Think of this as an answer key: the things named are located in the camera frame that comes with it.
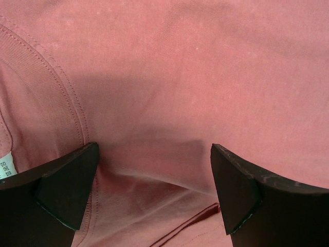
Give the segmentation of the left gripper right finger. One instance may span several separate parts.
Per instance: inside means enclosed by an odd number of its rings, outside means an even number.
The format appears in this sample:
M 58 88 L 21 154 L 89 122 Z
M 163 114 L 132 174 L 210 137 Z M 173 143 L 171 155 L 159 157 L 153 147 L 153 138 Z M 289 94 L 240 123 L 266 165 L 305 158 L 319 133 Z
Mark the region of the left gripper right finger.
M 211 147 L 211 168 L 233 246 L 328 246 L 328 190 Z

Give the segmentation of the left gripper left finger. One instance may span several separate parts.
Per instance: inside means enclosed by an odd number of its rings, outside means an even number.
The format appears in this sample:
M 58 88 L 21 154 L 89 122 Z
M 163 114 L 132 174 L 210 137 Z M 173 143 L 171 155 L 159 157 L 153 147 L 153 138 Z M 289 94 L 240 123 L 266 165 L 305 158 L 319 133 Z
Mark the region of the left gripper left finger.
M 89 143 L 1 179 L 1 246 L 71 246 L 98 162 L 99 145 Z

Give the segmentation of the pink t-shirt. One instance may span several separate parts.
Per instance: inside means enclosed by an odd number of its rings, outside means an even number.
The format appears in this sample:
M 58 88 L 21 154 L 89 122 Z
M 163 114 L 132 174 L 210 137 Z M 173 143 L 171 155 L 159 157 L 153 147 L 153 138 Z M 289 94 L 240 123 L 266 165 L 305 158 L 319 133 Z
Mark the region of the pink t-shirt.
M 213 144 L 328 187 L 328 1 L 1 1 L 1 155 L 89 142 L 73 246 L 231 246 Z

